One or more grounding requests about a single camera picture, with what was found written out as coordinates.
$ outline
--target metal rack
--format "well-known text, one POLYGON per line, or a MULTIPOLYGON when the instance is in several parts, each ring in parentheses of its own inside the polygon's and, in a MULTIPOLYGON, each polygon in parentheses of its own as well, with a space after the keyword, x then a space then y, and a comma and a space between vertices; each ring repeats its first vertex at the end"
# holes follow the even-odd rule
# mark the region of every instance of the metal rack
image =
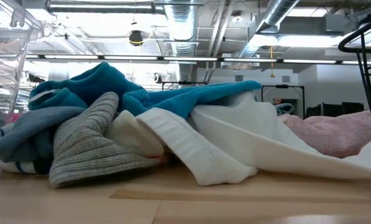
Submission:
POLYGON ((365 35, 366 32, 371 30, 371 22, 361 29, 355 31, 353 34, 346 37, 344 40, 342 40, 338 46, 338 49, 341 52, 347 52, 347 53, 356 53, 357 59, 359 61, 359 67, 360 67, 360 73, 362 77, 362 83, 364 85, 365 94, 367 96, 368 105, 371 112, 371 73, 369 72, 371 70, 371 66, 368 66, 367 63, 367 54, 371 54, 371 48, 366 48, 365 46, 365 35), (355 48, 355 47, 346 47, 346 45, 355 39, 361 39, 361 48, 355 48))

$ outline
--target wooden table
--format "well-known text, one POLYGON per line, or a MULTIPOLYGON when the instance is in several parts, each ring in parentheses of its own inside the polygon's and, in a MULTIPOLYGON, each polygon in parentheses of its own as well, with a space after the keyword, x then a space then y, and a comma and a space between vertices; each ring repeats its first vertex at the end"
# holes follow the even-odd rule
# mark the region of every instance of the wooden table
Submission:
POLYGON ((369 223, 371 181, 260 172, 199 187, 182 166, 51 189, 47 177, 0 171, 0 223, 369 223))

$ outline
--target white wall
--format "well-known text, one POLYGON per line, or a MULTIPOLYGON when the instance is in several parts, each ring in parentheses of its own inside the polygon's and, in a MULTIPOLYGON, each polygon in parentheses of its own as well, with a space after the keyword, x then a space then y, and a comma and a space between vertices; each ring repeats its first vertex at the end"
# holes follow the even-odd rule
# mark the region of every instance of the white wall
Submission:
POLYGON ((369 108, 358 66, 313 65, 302 71, 298 80, 306 89, 306 107, 355 102, 369 108))
MULTIPOLYGON (((210 79, 210 83, 227 83, 235 82, 235 75, 243 75, 243 80, 254 80, 262 85, 298 85, 298 74, 293 73, 291 69, 275 69, 273 71, 275 77, 271 78, 271 70, 240 70, 234 71, 231 69, 216 69, 210 79), (282 76, 290 76, 291 81, 289 83, 282 82, 282 76)), ((202 82, 205 77, 205 69, 198 69, 198 81, 202 82)), ((303 114, 302 98, 293 89, 277 89, 277 88, 265 88, 265 102, 273 102, 273 98, 284 98, 284 99, 299 99, 298 100, 298 114, 303 114)), ((261 100, 261 91, 255 92, 259 101, 261 100)))

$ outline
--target white fabric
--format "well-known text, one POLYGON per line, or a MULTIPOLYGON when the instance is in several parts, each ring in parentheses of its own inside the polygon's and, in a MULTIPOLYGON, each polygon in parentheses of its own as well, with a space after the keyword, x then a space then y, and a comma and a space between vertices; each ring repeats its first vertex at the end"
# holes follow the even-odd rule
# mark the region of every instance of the white fabric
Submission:
POLYGON ((253 96, 244 92, 223 99, 220 104, 224 106, 196 106, 191 112, 192 122, 208 141, 248 166, 320 177, 371 179, 371 142, 358 156, 338 159, 322 155, 277 118, 273 105, 255 102, 253 96))
POLYGON ((160 157, 163 147, 129 111, 122 111, 104 132, 104 137, 144 157, 160 157))
POLYGON ((245 166, 208 142, 180 116, 153 108, 137 116, 191 170, 199 185, 239 183, 258 170, 245 166))

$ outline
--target clear plastic bin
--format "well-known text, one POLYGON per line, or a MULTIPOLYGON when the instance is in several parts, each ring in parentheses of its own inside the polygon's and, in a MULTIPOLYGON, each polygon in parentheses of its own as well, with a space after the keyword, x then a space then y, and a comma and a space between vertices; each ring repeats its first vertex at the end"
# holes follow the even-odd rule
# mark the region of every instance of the clear plastic bin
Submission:
POLYGON ((13 0, 0 0, 0 127, 11 122, 27 46, 43 25, 13 0))

